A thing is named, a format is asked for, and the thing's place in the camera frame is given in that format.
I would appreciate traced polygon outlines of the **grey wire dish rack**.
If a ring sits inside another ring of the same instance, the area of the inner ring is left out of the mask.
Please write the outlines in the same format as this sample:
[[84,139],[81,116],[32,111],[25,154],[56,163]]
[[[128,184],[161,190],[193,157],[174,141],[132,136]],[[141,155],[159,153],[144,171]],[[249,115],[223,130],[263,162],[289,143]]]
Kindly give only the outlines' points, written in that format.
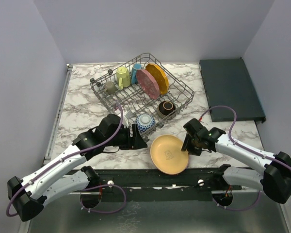
[[[155,56],[149,52],[142,53],[123,63],[121,66],[126,67],[129,71],[131,71],[133,65],[136,63],[141,64],[143,67],[147,64],[154,63],[162,68],[169,81],[168,92],[165,95],[159,96],[158,99],[153,100],[141,89],[138,84],[132,84],[122,90],[117,88],[117,91],[114,94],[107,94],[103,90],[104,84],[107,81],[111,81],[117,85],[116,67],[105,71],[99,78],[91,78],[90,86],[94,94],[110,113],[115,112],[114,105],[117,102],[121,104],[124,111],[130,111],[132,113],[132,117],[129,119],[130,126],[135,123],[138,115],[149,114],[153,116],[156,124],[144,133],[140,133],[143,139],[148,142],[149,136],[152,133],[167,125],[168,121],[187,108],[188,104],[193,101],[194,91],[179,78],[175,77]],[[164,100],[171,101],[175,105],[176,109],[173,113],[161,118],[157,113],[157,108]]]

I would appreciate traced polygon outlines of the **orange polka dot plate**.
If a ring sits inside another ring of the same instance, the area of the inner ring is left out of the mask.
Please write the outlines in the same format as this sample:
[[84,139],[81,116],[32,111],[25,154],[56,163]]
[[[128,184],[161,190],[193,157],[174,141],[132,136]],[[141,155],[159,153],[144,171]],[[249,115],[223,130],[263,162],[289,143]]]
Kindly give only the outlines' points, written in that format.
[[157,64],[148,64],[145,69],[154,77],[158,83],[160,94],[167,94],[169,89],[169,81],[164,70]]

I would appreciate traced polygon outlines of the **yellow green mug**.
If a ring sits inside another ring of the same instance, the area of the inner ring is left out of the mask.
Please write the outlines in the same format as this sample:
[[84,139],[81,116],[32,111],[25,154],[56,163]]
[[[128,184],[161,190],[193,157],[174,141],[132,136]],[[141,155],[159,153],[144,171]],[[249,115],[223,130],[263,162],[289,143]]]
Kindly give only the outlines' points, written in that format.
[[116,77],[120,90],[130,86],[130,74],[126,67],[119,67],[116,71]]

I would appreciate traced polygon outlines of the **blue floral mug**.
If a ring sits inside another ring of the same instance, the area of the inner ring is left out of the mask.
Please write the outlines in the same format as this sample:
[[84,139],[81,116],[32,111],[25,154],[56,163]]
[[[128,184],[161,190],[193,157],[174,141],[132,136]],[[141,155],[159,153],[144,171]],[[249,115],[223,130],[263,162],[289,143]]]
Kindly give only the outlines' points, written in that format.
[[136,78],[136,72],[137,70],[140,70],[142,68],[142,65],[139,63],[135,63],[132,67],[131,70],[131,84],[138,83],[137,78]]

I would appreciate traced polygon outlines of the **dark brown cream bowl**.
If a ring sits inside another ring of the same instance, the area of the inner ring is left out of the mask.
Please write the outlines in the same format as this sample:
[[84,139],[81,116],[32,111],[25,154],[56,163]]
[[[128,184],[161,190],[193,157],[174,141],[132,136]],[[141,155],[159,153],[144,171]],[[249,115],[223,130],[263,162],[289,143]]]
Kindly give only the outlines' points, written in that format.
[[157,113],[160,118],[173,118],[176,113],[176,106],[171,101],[162,101],[157,108]]

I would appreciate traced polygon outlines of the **yellow pink rimmed plate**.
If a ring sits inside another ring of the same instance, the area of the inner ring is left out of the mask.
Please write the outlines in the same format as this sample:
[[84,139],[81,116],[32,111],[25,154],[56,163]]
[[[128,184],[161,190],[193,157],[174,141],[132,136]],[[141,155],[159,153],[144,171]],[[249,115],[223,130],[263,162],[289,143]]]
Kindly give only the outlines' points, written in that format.
[[189,154],[181,151],[183,141],[173,135],[161,135],[157,137],[150,148],[150,156],[154,165],[158,168],[187,168]]

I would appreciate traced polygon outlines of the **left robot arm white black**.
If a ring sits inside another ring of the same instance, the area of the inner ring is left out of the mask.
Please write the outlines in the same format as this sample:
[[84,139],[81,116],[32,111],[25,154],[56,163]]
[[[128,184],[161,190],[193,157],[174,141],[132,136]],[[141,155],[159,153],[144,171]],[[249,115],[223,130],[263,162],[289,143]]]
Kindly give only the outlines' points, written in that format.
[[52,201],[74,191],[92,192],[101,186],[99,175],[90,166],[84,166],[75,174],[66,174],[104,152],[105,147],[116,146],[120,150],[147,148],[139,133],[139,125],[123,125],[123,118],[109,114],[100,124],[80,133],[72,144],[54,160],[34,173],[12,177],[7,182],[9,203],[6,214],[12,217],[10,208],[22,221],[36,217]]

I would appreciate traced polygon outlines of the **brown plate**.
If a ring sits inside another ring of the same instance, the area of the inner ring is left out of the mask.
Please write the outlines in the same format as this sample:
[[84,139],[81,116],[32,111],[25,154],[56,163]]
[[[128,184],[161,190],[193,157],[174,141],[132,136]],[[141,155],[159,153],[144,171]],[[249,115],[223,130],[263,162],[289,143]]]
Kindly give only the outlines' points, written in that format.
[[160,88],[153,75],[146,69],[136,71],[136,79],[141,89],[151,98],[156,100],[160,95]]

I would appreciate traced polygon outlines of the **pink round bear plate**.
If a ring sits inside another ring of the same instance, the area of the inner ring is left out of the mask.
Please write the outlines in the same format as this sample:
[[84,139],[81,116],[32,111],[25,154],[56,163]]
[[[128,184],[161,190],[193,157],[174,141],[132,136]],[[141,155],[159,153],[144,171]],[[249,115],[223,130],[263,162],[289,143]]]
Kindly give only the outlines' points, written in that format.
[[159,171],[161,171],[164,174],[167,175],[178,175],[180,173],[182,173],[186,168],[185,167],[180,167],[180,168],[167,168],[167,167],[163,167],[163,168],[158,168]]

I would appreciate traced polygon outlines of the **small grey cup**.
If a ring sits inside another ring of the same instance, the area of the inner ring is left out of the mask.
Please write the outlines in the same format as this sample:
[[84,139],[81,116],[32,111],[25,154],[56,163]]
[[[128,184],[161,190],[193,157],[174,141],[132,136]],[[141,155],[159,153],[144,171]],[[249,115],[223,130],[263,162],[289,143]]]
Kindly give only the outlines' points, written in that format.
[[114,94],[117,91],[115,84],[111,81],[107,81],[104,84],[104,92],[106,94]]

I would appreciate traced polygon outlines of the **red patterned bowl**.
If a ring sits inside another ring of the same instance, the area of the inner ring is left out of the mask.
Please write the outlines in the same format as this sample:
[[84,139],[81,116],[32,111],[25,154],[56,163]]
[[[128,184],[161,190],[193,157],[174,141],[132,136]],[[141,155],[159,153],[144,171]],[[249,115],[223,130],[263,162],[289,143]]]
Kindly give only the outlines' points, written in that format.
[[139,133],[143,134],[152,128],[156,124],[156,121],[152,115],[140,114],[137,116],[135,123],[137,124]]

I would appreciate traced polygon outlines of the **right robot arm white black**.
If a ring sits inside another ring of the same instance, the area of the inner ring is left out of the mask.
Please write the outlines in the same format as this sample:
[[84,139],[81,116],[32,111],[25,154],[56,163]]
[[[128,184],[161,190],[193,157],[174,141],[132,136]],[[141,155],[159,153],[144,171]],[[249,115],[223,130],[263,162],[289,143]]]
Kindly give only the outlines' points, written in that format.
[[208,130],[196,118],[188,121],[182,151],[199,156],[203,150],[230,156],[249,166],[249,169],[227,166],[213,178],[214,186],[225,190],[230,185],[250,187],[264,192],[271,200],[284,204],[291,196],[291,157],[273,154],[251,147],[234,139],[219,128]]

